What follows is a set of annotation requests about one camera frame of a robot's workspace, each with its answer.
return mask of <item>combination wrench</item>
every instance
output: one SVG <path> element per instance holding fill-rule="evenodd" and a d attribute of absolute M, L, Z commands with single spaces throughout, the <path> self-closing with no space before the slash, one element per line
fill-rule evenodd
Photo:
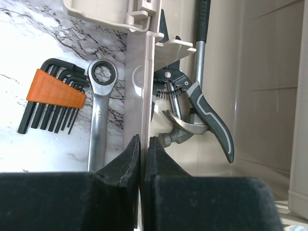
<path fill-rule="evenodd" d="M 106 82 L 99 80 L 95 75 L 95 69 L 101 66 L 106 67 L 111 74 Z M 89 65 L 88 76 L 93 89 L 88 172 L 95 172 L 105 165 L 108 104 L 111 91 L 118 78 L 118 70 L 111 61 L 97 59 Z"/>

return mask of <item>marble countertop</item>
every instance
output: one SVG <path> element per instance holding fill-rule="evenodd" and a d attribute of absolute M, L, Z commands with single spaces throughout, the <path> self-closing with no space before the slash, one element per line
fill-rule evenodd
<path fill-rule="evenodd" d="M 35 71 L 49 58 L 84 69 L 103 57 L 116 64 L 119 77 L 109 102 L 106 163 L 119 155 L 123 151 L 126 34 L 68 16 L 62 0 L 2 0 L 0 31 L 0 172 L 87 169 L 91 89 L 70 135 L 68 130 L 16 132 Z"/>

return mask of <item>beige plastic toolbox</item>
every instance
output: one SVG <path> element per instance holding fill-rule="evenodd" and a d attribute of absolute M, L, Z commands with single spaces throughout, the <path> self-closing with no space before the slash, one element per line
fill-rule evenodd
<path fill-rule="evenodd" d="M 128 33 L 124 145 L 170 132 L 156 102 L 150 123 L 153 72 L 181 59 L 192 77 L 196 0 L 64 0 L 72 16 Z M 159 43 L 160 10 L 169 37 Z M 308 0 L 212 0 L 203 93 L 234 139 L 230 165 L 214 135 L 194 135 L 166 148 L 194 176 L 249 176 L 272 189 L 282 222 L 308 226 Z M 189 104 L 181 99 L 182 113 Z"/>

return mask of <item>hex key set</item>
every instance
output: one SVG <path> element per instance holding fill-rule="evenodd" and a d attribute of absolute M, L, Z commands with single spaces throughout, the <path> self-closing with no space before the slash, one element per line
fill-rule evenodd
<path fill-rule="evenodd" d="M 84 88 L 90 86 L 87 76 L 84 75 L 85 71 L 75 64 L 60 59 L 46 60 L 35 74 L 17 132 L 26 133 L 38 104 L 31 128 L 38 128 L 42 120 L 40 129 L 46 130 L 49 125 L 48 131 L 58 133 L 67 126 L 70 134 L 86 98 Z"/>

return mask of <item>orange hex key holder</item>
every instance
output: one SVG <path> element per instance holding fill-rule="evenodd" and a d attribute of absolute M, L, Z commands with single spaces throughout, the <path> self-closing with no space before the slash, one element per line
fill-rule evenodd
<path fill-rule="evenodd" d="M 38 103 L 82 108 L 86 95 L 45 71 L 37 69 L 26 99 Z"/>

